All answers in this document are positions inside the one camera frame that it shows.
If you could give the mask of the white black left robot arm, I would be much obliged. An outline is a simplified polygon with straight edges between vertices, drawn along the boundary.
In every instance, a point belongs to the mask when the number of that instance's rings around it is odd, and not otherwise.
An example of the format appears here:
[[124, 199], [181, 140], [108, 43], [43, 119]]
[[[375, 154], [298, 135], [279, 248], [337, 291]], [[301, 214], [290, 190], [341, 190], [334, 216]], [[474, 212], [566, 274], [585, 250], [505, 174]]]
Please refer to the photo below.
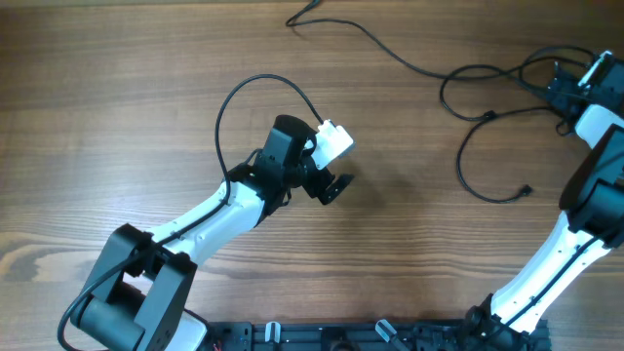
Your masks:
[[185, 307], [197, 269], [285, 206], [294, 188], [332, 202], [353, 177], [334, 176], [328, 166], [354, 145], [330, 120], [312, 129], [277, 116], [264, 146], [200, 205], [146, 231], [115, 229], [60, 325], [72, 324], [108, 350], [218, 349], [208, 322]]

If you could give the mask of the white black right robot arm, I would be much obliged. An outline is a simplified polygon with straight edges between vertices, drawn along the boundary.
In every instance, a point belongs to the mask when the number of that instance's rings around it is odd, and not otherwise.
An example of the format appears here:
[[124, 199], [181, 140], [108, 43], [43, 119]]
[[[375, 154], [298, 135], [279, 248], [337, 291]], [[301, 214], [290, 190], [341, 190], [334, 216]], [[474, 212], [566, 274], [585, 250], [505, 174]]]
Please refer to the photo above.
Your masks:
[[536, 350], [541, 317], [592, 263], [623, 243], [623, 62], [602, 53], [582, 78], [559, 71], [545, 95], [591, 151], [567, 183], [557, 222], [507, 285], [467, 313], [464, 350]]

